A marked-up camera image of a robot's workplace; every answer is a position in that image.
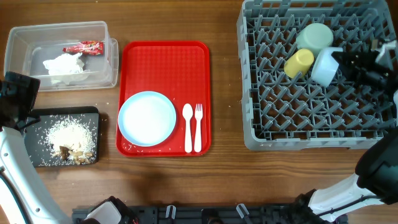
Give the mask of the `small light blue bowl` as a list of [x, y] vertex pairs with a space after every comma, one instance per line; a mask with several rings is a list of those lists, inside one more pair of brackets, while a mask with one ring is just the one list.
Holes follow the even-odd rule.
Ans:
[[339, 63], [332, 57], [333, 52], [342, 52], [341, 47], [327, 47], [320, 51], [311, 72], [311, 79], [328, 87], [335, 77]]

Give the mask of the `white napkin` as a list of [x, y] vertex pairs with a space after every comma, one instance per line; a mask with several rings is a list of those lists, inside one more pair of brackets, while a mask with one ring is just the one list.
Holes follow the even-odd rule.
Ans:
[[82, 53], [62, 54], [55, 59], [43, 61], [53, 85], [80, 82], [88, 78], [90, 70], [84, 70], [85, 63], [80, 59]]

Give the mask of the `mint green bowl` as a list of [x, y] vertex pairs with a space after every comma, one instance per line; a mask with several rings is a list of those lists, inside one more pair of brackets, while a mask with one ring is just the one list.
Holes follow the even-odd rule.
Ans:
[[297, 48], [307, 49], [312, 52], [314, 57], [324, 48], [330, 47], [333, 43], [332, 30], [320, 23], [314, 23], [306, 26], [297, 36]]

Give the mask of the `yellow plastic cup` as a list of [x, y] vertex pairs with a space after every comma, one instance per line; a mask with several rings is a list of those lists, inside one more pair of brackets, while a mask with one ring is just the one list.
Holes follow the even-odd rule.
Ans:
[[312, 66], [315, 57], [308, 49], [300, 49], [284, 65], [284, 72], [289, 78], [303, 78]]

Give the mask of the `red snack wrapper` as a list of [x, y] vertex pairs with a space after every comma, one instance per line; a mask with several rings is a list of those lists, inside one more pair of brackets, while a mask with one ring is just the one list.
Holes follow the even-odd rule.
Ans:
[[82, 53], [84, 55], [103, 55], [104, 53], [104, 43], [102, 41], [83, 41], [78, 44], [65, 47], [62, 50], [65, 53]]

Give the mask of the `large light blue plate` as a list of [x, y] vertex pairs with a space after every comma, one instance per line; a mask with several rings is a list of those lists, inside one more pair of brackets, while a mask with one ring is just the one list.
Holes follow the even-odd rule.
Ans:
[[156, 91], [130, 96], [118, 114], [118, 128], [130, 143], [152, 147], [164, 142], [173, 132], [177, 112], [173, 103]]

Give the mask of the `white plastic fork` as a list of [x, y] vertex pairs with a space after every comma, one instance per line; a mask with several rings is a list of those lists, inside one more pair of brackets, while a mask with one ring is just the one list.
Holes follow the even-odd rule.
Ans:
[[194, 140], [194, 151], [201, 151], [201, 120], [203, 118], [203, 105], [196, 104], [195, 107], [195, 119], [196, 119], [196, 128], [195, 128], [195, 140]]

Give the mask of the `white plastic spoon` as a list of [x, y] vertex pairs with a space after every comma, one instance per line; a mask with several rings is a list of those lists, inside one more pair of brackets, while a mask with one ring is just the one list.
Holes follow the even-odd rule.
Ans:
[[182, 115], [185, 120], [185, 143], [184, 148], [186, 153], [192, 152], [192, 134], [191, 134], [191, 127], [190, 121], [193, 116], [193, 109], [189, 103], [186, 103], [183, 106]]

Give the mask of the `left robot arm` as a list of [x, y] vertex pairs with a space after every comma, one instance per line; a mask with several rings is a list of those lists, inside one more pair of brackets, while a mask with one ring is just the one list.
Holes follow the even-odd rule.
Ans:
[[73, 223], [52, 198], [26, 150], [25, 128], [40, 122], [31, 111], [40, 80], [6, 72], [1, 81], [1, 206], [10, 223]]

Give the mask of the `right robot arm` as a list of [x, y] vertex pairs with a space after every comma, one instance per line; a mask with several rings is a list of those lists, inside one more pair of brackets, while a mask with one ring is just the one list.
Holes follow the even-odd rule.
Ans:
[[[316, 67], [334, 66], [355, 86], [369, 86], [397, 102], [397, 71], [381, 64], [396, 40], [374, 39], [367, 52], [333, 50]], [[355, 172], [327, 189], [299, 195], [280, 214], [289, 223], [333, 223], [346, 213], [368, 205], [397, 202], [397, 130], [380, 139], [358, 161]]]

